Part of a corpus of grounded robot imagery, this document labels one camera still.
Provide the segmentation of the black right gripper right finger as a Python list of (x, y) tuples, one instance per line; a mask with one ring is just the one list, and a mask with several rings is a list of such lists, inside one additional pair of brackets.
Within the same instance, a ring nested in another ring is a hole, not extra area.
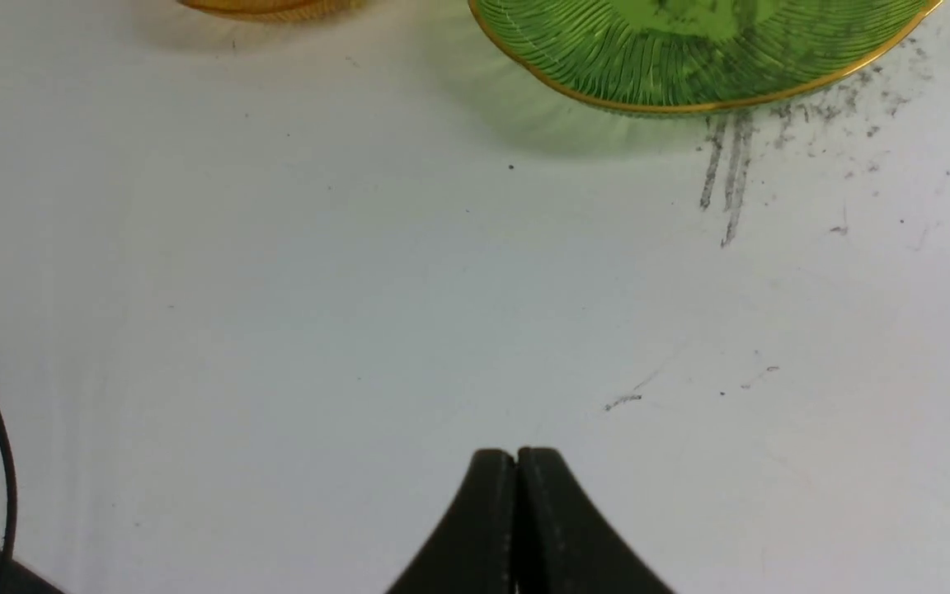
[(520, 593), (670, 593), (588, 497), (557, 449), (518, 451)]

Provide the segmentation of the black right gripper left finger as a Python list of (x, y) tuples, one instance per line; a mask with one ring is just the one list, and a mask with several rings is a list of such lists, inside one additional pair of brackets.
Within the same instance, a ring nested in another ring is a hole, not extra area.
[(471, 456), (448, 510), (391, 593), (513, 593), (516, 462), (501, 449)]

